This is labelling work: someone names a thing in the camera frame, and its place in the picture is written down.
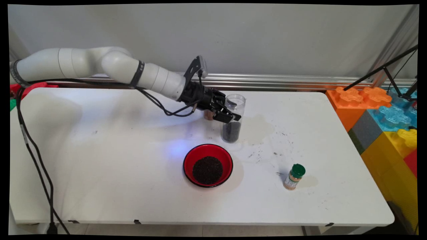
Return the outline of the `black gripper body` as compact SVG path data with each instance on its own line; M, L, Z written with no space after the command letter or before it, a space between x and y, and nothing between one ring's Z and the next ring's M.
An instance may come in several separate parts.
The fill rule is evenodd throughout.
M186 85L178 101L186 105L194 105L197 102L196 108L199 110L214 110L219 107L218 91L196 82Z

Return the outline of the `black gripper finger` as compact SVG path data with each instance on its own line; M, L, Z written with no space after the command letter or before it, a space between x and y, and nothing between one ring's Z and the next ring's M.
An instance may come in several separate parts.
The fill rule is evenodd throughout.
M233 113L225 105L221 103L215 103L212 106L213 116L212 119L222 123L230 123L232 120L240 121L241 115Z
M211 88L211 105L224 105L226 101L226 95L217 89Z

